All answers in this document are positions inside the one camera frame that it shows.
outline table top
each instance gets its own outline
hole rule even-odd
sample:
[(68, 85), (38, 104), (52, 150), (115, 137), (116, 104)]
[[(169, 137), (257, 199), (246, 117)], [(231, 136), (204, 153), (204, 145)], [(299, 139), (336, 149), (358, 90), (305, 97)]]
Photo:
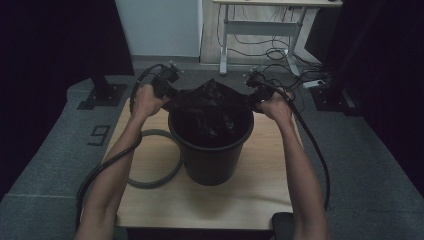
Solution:
[[(128, 101), (118, 120), (108, 151), (130, 116)], [(168, 113), (160, 110), (143, 126), (168, 128)], [(272, 229), (276, 212), (292, 212), (281, 135), (276, 124), (254, 113), (254, 129), (244, 143), (234, 175), (218, 186), (194, 182), (184, 166), (167, 184), (156, 189), (127, 186), (118, 210), (122, 227), (203, 229)], [(179, 149), (170, 139), (147, 136), (135, 150), (130, 178), (148, 182), (167, 175), (176, 165)]]
[(341, 7), (343, 2), (335, 0), (213, 0), (214, 3), (226, 5), (261, 5), (261, 6), (293, 6), (293, 7)]

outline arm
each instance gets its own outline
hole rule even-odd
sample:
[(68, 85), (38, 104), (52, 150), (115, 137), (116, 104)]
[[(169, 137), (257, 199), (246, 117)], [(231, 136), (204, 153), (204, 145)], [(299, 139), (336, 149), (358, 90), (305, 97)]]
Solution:
[(274, 93), (258, 108), (277, 123), (283, 138), (287, 183), (296, 226), (294, 239), (329, 239), (321, 187), (297, 138), (290, 107), (278, 93)]
[[(156, 114), (165, 102), (165, 99), (154, 96), (151, 85), (139, 88), (133, 113), (106, 159), (133, 145), (146, 119)], [(94, 180), (75, 239), (113, 238), (116, 213), (127, 185), (133, 156), (134, 152), (125, 155)]]

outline desk leg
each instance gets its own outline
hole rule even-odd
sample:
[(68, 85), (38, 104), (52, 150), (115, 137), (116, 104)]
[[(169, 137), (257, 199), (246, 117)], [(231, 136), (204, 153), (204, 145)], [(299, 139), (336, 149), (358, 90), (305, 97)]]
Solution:
[(223, 32), (222, 32), (221, 62), (219, 64), (219, 73), (222, 76), (227, 75), (227, 24), (228, 24), (228, 7), (229, 7), (229, 5), (225, 5), (224, 28), (223, 28)]
[(293, 35), (293, 40), (290, 42), (289, 49), (285, 51), (287, 62), (289, 63), (290, 69), (292, 73), (296, 76), (300, 76), (300, 74), (296, 66), (296, 59), (293, 57), (293, 52), (294, 52), (294, 48), (296, 47), (297, 40), (299, 39), (300, 30), (302, 30), (303, 20), (305, 19), (306, 10), (307, 10), (306, 7), (302, 7), (302, 13), (299, 17), (299, 20), (297, 21), (297, 26)]

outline gray carpet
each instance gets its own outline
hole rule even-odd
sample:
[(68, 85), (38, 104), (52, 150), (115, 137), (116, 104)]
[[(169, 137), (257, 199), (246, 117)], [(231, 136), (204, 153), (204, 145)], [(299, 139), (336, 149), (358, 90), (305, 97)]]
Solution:
[[(221, 77), (216, 70), (186, 70), (176, 86), (193, 88), (215, 78), (244, 91), (244, 73), (229, 71)], [(140, 74), (141, 70), (137, 70), (136, 76)], [(269, 75), (272, 76), (292, 83), (283, 72)], [(135, 78), (113, 76), (108, 81), (127, 84), (126, 99)], [(105, 154), (124, 104), (121, 101), (118, 107), (77, 110), (91, 89), (90, 80), (69, 89), (60, 119), (1, 202), (0, 239), (73, 238), (76, 192)], [(424, 200), (364, 119), (318, 112), (304, 89), (297, 92), (296, 104), (304, 108), (302, 115), (331, 174), (328, 218), (332, 239), (423, 239)], [(97, 133), (106, 130), (102, 126), (110, 127), (100, 146), (89, 144), (102, 142), (102, 136), (92, 135), (96, 126), (100, 126)], [(300, 126), (299, 130), (323, 183), (318, 157)], [(126, 239), (123, 229), (117, 231), (117, 239)]]

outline bucket rim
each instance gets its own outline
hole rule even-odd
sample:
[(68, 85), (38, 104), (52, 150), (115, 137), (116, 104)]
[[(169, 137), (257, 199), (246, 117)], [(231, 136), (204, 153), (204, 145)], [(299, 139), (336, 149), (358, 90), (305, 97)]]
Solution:
[(249, 127), (247, 129), (247, 131), (235, 142), (228, 144), (226, 146), (222, 146), (222, 147), (205, 147), (205, 146), (199, 146), (196, 144), (193, 144), (191, 142), (188, 142), (187, 140), (183, 139), (174, 129), (173, 124), (171, 124), (172, 122), (172, 117), (173, 117), (173, 112), (170, 111), (169, 115), (168, 115), (168, 127), (169, 127), (169, 131), (171, 132), (171, 134), (174, 136), (174, 138), (177, 140), (177, 142), (189, 147), (189, 148), (193, 148), (199, 151), (208, 151), (208, 152), (218, 152), (218, 151), (223, 151), (223, 150), (229, 150), (229, 149), (233, 149), (237, 146), (239, 146), (240, 144), (243, 144), (244, 142), (247, 141), (247, 139), (249, 139), (250, 135), (253, 132), (253, 127), (254, 127), (254, 116), (253, 116), (253, 112), (252, 111), (248, 111), (246, 110), (246, 113), (248, 114), (248, 121), (250, 121), (251, 124), (249, 124)]

